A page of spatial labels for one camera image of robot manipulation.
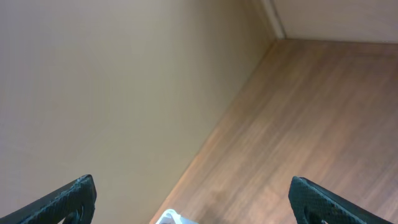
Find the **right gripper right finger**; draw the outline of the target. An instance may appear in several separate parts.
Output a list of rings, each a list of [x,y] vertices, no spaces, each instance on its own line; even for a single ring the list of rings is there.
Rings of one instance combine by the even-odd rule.
[[[391,224],[304,177],[292,178],[288,197],[298,224]]]

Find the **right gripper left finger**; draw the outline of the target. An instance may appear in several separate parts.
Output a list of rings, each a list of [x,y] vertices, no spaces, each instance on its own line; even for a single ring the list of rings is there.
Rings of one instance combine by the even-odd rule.
[[[95,213],[96,188],[86,174],[1,218],[1,224],[90,224]]]

